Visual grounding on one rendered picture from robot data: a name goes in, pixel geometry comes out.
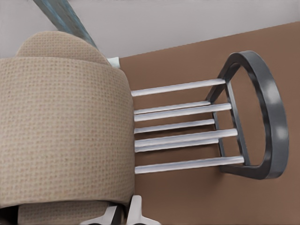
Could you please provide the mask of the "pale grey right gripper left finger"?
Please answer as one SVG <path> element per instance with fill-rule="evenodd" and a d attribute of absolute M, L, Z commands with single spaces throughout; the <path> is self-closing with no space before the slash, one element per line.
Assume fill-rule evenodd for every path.
<path fill-rule="evenodd" d="M 108 206 L 105 213 L 93 219 L 82 222 L 82 225 L 117 225 L 118 223 L 118 206 Z"/>

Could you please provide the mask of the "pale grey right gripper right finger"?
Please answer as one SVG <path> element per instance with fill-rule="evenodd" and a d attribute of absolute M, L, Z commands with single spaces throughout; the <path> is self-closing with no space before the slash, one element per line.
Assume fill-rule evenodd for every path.
<path fill-rule="evenodd" d="M 142 215 L 142 197 L 134 195 L 128 212 L 127 225 L 160 225 L 160 223 Z"/>

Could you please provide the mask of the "grey shoe rack silver bars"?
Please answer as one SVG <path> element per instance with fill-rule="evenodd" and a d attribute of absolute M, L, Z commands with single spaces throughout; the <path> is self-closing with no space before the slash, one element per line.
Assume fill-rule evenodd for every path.
<path fill-rule="evenodd" d="M 265 151 L 259 165 L 250 163 L 231 80 L 244 68 L 258 97 L 265 131 Z M 135 151 L 150 152 L 200 145 L 217 144 L 220 156 L 172 163 L 142 165 L 136 174 L 157 173 L 218 166 L 224 173 L 256 180 L 278 178 L 284 172 L 289 155 L 289 133 L 284 105 L 275 80 L 264 60 L 253 51 L 229 55 L 216 79 L 189 82 L 132 91 L 133 97 L 161 94 L 200 87 L 210 87 L 204 101 L 167 105 L 135 111 L 135 121 L 211 113 L 208 120 L 136 128 L 136 134 L 213 125 L 213 131 L 137 140 Z"/>

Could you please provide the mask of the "silver frame post foot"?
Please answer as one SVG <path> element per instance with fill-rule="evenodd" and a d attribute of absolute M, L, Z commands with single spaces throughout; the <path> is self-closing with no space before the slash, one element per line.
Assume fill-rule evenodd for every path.
<path fill-rule="evenodd" d="M 120 68 L 120 59 L 119 59 L 119 57 L 107 58 L 107 61 L 110 63 L 111 66 L 113 66 L 115 68 Z"/>

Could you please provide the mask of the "silver frame post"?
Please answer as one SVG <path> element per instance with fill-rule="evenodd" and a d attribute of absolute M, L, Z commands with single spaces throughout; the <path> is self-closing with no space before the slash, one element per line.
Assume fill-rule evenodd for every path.
<path fill-rule="evenodd" d="M 97 46 L 82 24 L 68 0 L 33 0 L 45 16 L 59 31 L 83 39 L 97 49 Z"/>

